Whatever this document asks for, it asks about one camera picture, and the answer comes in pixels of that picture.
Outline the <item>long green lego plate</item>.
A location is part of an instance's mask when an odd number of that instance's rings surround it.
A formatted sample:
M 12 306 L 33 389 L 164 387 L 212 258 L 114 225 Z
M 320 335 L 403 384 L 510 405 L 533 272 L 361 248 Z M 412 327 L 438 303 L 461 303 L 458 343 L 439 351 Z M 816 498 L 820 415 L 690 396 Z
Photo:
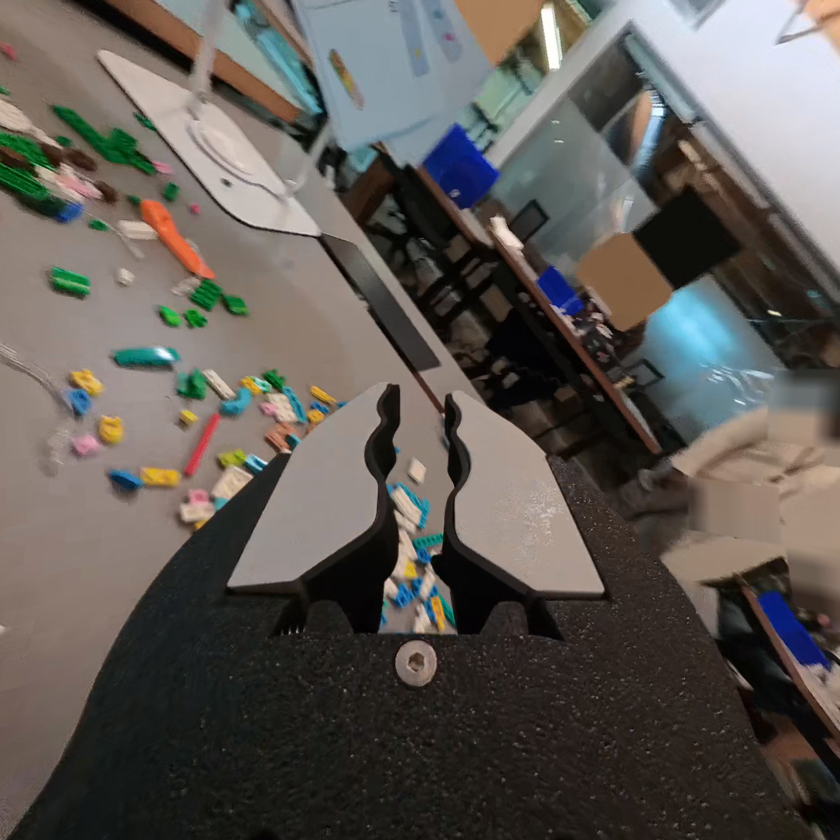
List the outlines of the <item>long green lego plate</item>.
M 104 160 L 129 166 L 147 175 L 157 173 L 154 164 L 140 151 L 138 141 L 131 134 L 117 128 L 111 129 L 109 133 L 101 133 L 72 108 L 57 104 L 51 108 L 66 126 L 74 130 Z

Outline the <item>small black monitor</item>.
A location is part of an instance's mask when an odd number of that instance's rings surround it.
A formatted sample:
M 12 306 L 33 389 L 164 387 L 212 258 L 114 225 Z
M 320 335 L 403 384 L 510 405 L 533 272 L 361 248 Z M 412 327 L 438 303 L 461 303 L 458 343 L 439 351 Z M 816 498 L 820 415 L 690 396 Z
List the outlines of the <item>small black monitor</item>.
M 550 217 L 537 200 L 530 200 L 508 223 L 511 233 L 523 244 L 536 235 Z

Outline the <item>open light blue booklet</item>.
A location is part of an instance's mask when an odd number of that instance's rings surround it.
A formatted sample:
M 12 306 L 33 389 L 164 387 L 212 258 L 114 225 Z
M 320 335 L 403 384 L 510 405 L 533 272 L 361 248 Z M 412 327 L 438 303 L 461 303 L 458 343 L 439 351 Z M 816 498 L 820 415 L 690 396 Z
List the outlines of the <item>open light blue booklet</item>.
M 423 162 L 491 74 L 455 2 L 297 1 L 332 131 Z

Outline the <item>red lego rod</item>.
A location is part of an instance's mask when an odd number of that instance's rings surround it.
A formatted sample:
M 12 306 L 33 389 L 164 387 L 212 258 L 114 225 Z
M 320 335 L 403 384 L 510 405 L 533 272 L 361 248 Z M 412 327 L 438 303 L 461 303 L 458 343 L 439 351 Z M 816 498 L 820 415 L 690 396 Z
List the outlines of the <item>red lego rod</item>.
M 211 444 L 221 420 L 221 413 L 215 411 L 205 422 L 196 444 L 185 463 L 182 474 L 185 478 L 192 478 L 203 462 L 205 454 Z

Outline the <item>teal curved lego piece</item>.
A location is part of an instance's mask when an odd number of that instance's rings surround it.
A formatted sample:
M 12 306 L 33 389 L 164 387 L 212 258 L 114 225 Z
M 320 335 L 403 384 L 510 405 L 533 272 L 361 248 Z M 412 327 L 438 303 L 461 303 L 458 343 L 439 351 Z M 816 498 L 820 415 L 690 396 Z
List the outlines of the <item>teal curved lego piece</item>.
M 132 369 L 172 369 L 181 361 L 176 350 L 161 345 L 115 350 L 111 358 L 116 365 Z

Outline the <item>pile of mixed lego pieces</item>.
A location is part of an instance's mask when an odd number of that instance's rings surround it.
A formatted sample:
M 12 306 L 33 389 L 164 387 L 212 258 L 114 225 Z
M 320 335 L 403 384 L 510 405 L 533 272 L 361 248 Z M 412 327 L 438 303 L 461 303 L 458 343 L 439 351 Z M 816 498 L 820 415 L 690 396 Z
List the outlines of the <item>pile of mixed lego pieces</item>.
M 222 548 L 222 537 L 234 540 L 232 570 L 254 530 L 286 461 L 304 438 L 289 434 L 283 444 L 284 453 L 270 462 L 259 458 L 242 458 L 226 467 L 210 492 L 191 490 L 182 505 L 180 518 L 185 524 L 210 523 L 200 539 L 208 548 Z M 386 483 L 398 526 L 397 560 L 384 584 L 381 627 L 393 632 L 435 633 L 445 628 L 445 612 L 441 610 L 438 586 L 426 549 L 414 544 L 409 530 L 425 528 L 428 504 L 418 500 L 401 484 Z M 293 606 L 302 607 L 293 601 Z

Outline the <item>white lamp base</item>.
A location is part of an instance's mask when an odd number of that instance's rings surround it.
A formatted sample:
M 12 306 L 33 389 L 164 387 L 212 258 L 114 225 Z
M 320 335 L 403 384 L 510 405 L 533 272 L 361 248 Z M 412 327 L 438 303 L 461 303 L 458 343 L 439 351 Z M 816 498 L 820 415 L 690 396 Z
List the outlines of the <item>white lamp base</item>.
M 211 103 L 216 42 L 225 2 L 207 2 L 189 87 L 100 50 L 98 62 L 149 118 L 203 189 L 246 226 L 318 238 L 321 229 L 237 124 Z

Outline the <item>large blue plastic bin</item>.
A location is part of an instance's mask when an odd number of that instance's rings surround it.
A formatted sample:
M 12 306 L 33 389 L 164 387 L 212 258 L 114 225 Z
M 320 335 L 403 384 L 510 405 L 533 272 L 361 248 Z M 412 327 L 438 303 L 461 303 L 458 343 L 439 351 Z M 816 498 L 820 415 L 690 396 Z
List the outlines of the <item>large blue plastic bin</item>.
M 460 209 L 479 203 L 501 176 L 457 122 L 432 149 L 423 168 Z

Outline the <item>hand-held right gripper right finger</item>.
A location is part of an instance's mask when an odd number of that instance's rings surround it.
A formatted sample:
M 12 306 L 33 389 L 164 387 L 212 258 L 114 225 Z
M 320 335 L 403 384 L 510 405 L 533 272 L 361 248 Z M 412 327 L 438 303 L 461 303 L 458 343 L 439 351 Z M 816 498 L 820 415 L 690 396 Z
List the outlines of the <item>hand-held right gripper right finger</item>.
M 434 571 L 457 632 L 480 634 L 509 603 L 527 634 L 558 634 L 549 603 L 600 601 L 605 583 L 546 454 L 466 392 L 446 396 L 444 432 L 453 489 Z

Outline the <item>orange brick separator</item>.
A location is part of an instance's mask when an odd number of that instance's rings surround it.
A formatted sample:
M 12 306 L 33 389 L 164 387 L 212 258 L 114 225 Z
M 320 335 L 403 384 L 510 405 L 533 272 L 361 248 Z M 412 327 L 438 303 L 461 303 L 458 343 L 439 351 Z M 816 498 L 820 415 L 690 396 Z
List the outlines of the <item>orange brick separator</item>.
M 139 207 L 143 221 L 155 231 L 159 240 L 187 271 L 202 279 L 215 280 L 215 273 L 197 251 L 186 242 L 165 206 L 143 199 Z

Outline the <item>wooden office table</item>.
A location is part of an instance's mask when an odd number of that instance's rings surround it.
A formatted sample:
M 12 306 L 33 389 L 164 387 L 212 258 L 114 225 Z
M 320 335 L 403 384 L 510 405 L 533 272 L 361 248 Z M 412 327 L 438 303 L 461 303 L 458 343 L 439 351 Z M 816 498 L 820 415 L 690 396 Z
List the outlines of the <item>wooden office table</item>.
M 817 722 L 817 741 L 824 744 L 834 755 L 838 755 L 838 694 L 833 695 L 827 686 L 827 683 L 831 679 L 838 676 L 838 663 L 835 661 L 834 657 L 829 654 L 829 652 L 819 646 L 814 639 L 814 636 L 804 625 L 818 647 L 830 660 L 832 669 L 830 671 L 825 671 L 823 668 L 819 667 L 804 667 L 799 665 L 794 660 L 790 651 L 786 648 L 779 636 L 773 630 L 770 621 L 763 614 L 758 602 L 758 595 L 765 592 L 777 591 L 757 591 L 745 580 L 740 580 L 739 583 L 741 594 L 747 603 L 752 616 L 758 622 L 763 635 L 771 645 L 773 655 L 779 661 L 780 667 L 783 669 L 786 678 L 792 683 L 797 695 L 801 698 L 801 702 L 805 703 L 807 715 Z M 797 611 L 791 607 L 791 604 L 788 601 L 787 603 L 800 621 Z
M 522 253 L 509 247 L 493 227 L 488 229 L 487 235 L 500 261 L 497 288 L 520 314 L 542 350 L 597 419 L 603 432 L 616 438 L 638 439 L 650 454 L 662 455 L 664 449 L 644 417 L 553 309 L 537 284 L 537 274 Z

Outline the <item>clear curved lego piece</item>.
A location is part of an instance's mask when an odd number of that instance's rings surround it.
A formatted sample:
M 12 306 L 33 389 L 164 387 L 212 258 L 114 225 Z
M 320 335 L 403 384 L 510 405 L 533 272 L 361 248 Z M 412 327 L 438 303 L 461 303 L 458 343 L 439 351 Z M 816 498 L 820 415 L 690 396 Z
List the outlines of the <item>clear curved lego piece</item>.
M 76 415 L 69 398 L 42 365 L 33 362 L 5 342 L 1 342 L 2 365 L 36 382 L 55 404 L 56 427 L 45 437 L 40 449 L 39 468 L 44 475 L 58 475 L 64 465 L 64 453 L 70 446 L 71 429 Z

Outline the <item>black wall panel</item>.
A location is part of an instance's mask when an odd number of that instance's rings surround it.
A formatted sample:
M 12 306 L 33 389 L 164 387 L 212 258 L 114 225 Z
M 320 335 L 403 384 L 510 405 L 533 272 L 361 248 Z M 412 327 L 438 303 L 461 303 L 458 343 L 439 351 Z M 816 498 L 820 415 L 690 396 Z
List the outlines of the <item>black wall panel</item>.
M 742 243 L 690 185 L 636 228 L 633 237 L 674 290 L 742 251 Z

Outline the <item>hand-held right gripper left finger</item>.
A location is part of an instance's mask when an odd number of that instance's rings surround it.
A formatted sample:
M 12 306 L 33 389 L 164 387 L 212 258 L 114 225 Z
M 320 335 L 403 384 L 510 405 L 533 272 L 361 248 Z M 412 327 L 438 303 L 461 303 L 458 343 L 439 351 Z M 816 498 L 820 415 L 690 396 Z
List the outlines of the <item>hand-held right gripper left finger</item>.
M 355 632 L 378 632 L 398 526 L 386 486 L 401 389 L 378 383 L 289 456 L 227 581 L 235 594 L 289 596 L 305 613 L 335 602 Z

